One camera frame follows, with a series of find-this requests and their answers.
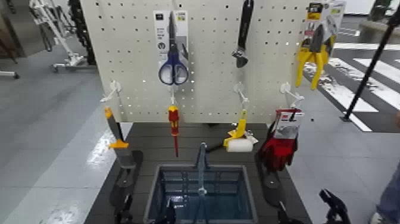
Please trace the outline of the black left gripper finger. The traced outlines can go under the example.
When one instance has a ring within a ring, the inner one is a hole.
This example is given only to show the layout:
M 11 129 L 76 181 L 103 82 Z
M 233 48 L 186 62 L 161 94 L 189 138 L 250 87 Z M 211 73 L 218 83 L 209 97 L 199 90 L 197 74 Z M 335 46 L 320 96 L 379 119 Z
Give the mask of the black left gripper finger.
M 166 224 L 175 224 L 176 223 L 176 211 L 174 208 L 174 203 L 172 199 L 169 199 L 167 202 L 167 207 L 165 210 L 165 223 Z
M 132 224 L 133 216 L 130 213 L 130 207 L 132 205 L 133 198 L 130 194 L 127 194 L 123 200 L 122 205 L 117 210 L 114 216 L 115 224 Z

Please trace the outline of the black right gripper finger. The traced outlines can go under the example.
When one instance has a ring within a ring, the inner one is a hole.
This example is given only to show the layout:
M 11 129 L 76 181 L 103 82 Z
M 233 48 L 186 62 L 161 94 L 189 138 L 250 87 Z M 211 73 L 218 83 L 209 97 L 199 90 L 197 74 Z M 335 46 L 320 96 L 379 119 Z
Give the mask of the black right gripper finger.
M 320 198 L 329 206 L 326 224 L 351 224 L 345 203 L 328 189 L 319 192 Z
M 286 207 L 282 201 L 279 202 L 277 215 L 279 224 L 302 224 L 300 220 L 293 219 L 288 216 Z

